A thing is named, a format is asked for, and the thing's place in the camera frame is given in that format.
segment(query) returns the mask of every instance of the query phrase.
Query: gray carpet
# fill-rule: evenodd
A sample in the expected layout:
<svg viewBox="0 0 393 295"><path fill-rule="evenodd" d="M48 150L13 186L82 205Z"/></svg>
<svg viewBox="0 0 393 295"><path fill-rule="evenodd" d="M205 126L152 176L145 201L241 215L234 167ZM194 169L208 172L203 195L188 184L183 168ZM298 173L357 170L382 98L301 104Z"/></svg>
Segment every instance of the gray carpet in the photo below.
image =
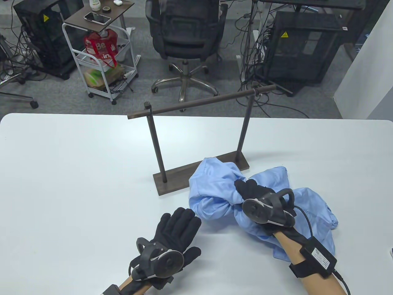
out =
<svg viewBox="0 0 393 295"><path fill-rule="evenodd" d="M153 107L177 103L179 85L173 88L161 87L157 94L151 93L150 87L154 80L172 77L174 74L168 71L168 61L162 60L152 46L149 23L144 17L143 5L140 4L135 5L136 8L132 14L128 13L126 15L127 26L135 26L137 28L133 36L134 52L142 54L142 59L138 65L139 78L134 79L130 84L134 92L128 89L124 94L121 94L117 99L117 105L111 105L108 99L100 96L89 98L77 71L74 71L71 74L71 78L67 81L48 76L43 81L28 81L25 85L11 83L3 87L1 91L33 96L37 99L40 106L38 109L33 110L26 102L0 97L0 119L11 112L128 114L142 109L145 101L150 101ZM222 45L231 42L233 37L238 34L234 27L234 21L239 15L243 15L244 11L247 12L249 10L249 5L246 7L242 2L236 4L243 6L238 7L237 11L232 10L231 14L228 15ZM3 9L0 9L0 13L3 13L0 15L0 27L9 27L11 16L9 13L7 14L7 9L3 7ZM18 25L19 21L16 18L14 26ZM15 42L16 38L9 29L0 29L0 32L10 42ZM209 81L217 87L221 94L235 92L240 86L239 71L235 59L236 54L239 53L240 41L241 38L237 38L233 45L229 45L226 49L220 51L220 55L223 58L221 63L217 63L215 58L210 58L207 62L210 68ZM190 62L191 68L197 65L197 61ZM305 87L292 98L286 95L269 93L270 103L299 109L311 118L341 118L332 96L350 65L351 61L345 50L340 48L321 85L318 87ZM203 73L200 73L199 78L205 79L206 77ZM202 89L191 87L187 90L187 100L196 100L210 96L210 93ZM266 99L266 96L260 98L261 101L266 101ZM286 108L267 105L263 108L271 117L304 117L301 113ZM245 108L233 100L188 109L185 113L173 112L167 115L241 117L244 115L244 111ZM259 108L253 110L252 116L266 117Z"/></svg>

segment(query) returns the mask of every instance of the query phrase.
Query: rolling cart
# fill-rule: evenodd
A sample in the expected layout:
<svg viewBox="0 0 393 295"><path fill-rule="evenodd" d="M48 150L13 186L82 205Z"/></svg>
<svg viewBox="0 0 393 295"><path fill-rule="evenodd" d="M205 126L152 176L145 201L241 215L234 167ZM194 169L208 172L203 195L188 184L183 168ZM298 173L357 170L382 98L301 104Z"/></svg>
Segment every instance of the rolling cart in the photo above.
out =
<svg viewBox="0 0 393 295"><path fill-rule="evenodd" d="M108 71L110 69L110 67L114 66L113 61L111 61L109 63L109 65L107 65L102 60L99 60L98 58L96 58L94 55L88 54L86 49L84 49L83 51L80 51L80 50L76 50L76 49L72 48L70 39L68 38L67 31L66 31L67 26L71 26L71 27L74 27L74 28L77 28L80 30L85 30L85 31L87 31L87 30L84 28L81 28L81 27L73 26L71 24L67 24L67 23L63 23L63 25L62 25L64 36L65 36L65 38L67 40L67 44L72 52L72 55L73 55L76 65L77 65L79 74L82 77L83 84L86 88L86 91L87 91L89 97L92 98L94 96L94 94L101 95L101 96L109 98L111 103L113 105L115 105L116 104L115 99L121 93L120 91L124 90L124 88L131 82L131 80L133 78L138 77L138 71L136 69L136 66L141 58L141 55L138 54L136 57L134 57L134 52L132 50L132 45L131 45L131 36L132 36L132 32L135 30L135 27L132 27L131 34L128 34L127 31L121 27L117 27L112 24L108 26L109 28L122 31L124 33L124 35L128 37L128 39L118 37L118 47L121 46L121 48L119 49L119 53L115 56L115 58L117 56L125 55L127 50L129 50L131 52L131 59L132 59L132 64L133 64L133 66L127 66L127 65L123 65L118 62L118 65L121 65L125 69L126 80L124 80L122 83L118 84L116 87L110 89L108 81L105 77L105 72ZM89 87L87 85L84 75L82 73L81 66L86 66L88 68L92 68L92 69L100 71L102 78L104 80L104 83L105 83L105 90L98 90L98 89Z"/></svg>

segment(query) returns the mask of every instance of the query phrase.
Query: white bottle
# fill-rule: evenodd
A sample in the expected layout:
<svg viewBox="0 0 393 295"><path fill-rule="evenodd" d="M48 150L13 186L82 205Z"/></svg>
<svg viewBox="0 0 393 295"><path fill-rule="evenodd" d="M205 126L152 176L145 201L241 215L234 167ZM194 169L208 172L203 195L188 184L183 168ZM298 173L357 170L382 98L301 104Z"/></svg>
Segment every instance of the white bottle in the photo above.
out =
<svg viewBox="0 0 393 295"><path fill-rule="evenodd" d="M99 0L90 0L90 7L93 11L99 11L101 9L101 2Z"/></svg>

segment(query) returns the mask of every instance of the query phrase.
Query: label sticker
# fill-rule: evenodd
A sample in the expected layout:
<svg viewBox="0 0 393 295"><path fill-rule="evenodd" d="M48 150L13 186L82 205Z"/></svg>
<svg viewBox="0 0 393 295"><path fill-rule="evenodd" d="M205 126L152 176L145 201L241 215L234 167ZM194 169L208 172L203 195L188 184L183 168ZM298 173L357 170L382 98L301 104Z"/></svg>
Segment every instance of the label sticker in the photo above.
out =
<svg viewBox="0 0 393 295"><path fill-rule="evenodd" d="M329 260L327 260L326 257L323 256L323 254L319 252L317 248L312 251L311 255L320 263L320 265L322 265L324 269L327 269L329 267Z"/></svg>

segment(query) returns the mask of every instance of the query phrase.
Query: black glove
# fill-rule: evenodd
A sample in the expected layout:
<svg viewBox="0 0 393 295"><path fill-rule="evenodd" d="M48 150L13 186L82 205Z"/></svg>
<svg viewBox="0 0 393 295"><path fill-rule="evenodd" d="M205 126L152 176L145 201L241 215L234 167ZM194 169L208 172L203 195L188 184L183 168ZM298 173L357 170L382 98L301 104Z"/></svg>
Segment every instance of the black glove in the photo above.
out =
<svg viewBox="0 0 393 295"><path fill-rule="evenodd" d="M200 225L200 218L196 217L191 209L177 208L172 216L169 213L165 213L161 217L157 225L156 234L150 242L159 242L168 249L183 253L184 264L182 269L180 269L182 271L184 267L201 254L198 247L191 247L187 250ZM139 261L140 255L131 261L129 275L131 275L131 267L137 266ZM150 278L145 281L158 290L162 289L169 282L167 278Z"/></svg>
<svg viewBox="0 0 393 295"><path fill-rule="evenodd" d="M237 192L242 196L243 200L262 197L267 193L275 193L275 191L271 188L258 185L257 182L253 179L249 179L246 182L238 179L235 181L235 188ZM286 210L287 212L290 213L291 211L294 211L292 208L288 206L288 203L285 201L283 197L281 197L279 200L283 207L283 210ZM304 244L307 241L307 239L303 235L298 233L294 229L294 227L283 227L272 223L259 224L259 225L263 228L263 230L266 232L268 236L271 236L276 232L282 232L288 238L300 244Z"/></svg>

